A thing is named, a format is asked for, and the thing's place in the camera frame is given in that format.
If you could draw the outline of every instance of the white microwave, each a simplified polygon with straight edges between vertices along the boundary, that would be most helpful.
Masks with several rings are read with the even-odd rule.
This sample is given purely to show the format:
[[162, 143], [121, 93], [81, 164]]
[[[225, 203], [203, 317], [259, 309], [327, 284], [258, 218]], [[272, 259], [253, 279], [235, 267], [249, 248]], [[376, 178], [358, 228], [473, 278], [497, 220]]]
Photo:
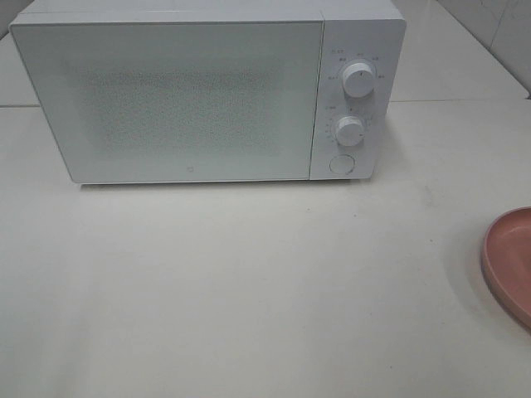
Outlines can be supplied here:
[[10, 29], [78, 183], [370, 177], [388, 0], [36, 0]]

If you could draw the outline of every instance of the white countertop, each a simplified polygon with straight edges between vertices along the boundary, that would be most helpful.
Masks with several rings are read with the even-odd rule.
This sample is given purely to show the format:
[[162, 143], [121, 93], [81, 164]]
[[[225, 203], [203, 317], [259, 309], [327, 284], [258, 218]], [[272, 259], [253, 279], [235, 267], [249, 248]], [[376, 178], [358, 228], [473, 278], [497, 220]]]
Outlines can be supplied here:
[[2, 396], [528, 398], [480, 243], [531, 102], [393, 103], [371, 181], [82, 187], [0, 109]]
[[[407, 20], [392, 101], [524, 99], [528, 92], [436, 0], [394, 0]], [[0, 41], [0, 106], [36, 105], [11, 36]]]

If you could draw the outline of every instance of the power level knob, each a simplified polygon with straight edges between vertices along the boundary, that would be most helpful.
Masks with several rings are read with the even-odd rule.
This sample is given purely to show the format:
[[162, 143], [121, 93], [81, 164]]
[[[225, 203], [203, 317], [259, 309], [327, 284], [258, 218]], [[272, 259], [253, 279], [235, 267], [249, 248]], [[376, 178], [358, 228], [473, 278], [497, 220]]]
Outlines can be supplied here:
[[353, 147], [363, 141], [365, 126], [360, 118], [345, 116], [335, 125], [335, 138], [344, 147]]
[[349, 97], [361, 98], [374, 90], [376, 70], [369, 62], [357, 61], [343, 71], [343, 89]]

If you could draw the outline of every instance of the control panel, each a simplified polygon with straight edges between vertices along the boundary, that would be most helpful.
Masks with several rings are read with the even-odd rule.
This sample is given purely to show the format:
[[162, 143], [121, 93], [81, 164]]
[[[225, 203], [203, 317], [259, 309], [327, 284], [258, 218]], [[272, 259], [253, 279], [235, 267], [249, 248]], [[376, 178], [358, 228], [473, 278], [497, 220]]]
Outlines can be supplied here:
[[367, 178], [378, 154], [405, 22], [324, 17], [309, 178]]

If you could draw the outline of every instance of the pink bowl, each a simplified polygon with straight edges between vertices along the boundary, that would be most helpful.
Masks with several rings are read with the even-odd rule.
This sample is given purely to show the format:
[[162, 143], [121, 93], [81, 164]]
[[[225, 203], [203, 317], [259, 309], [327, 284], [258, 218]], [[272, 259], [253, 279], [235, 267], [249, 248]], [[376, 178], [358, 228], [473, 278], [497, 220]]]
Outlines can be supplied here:
[[531, 207], [509, 211], [490, 225], [482, 260], [493, 294], [531, 330]]

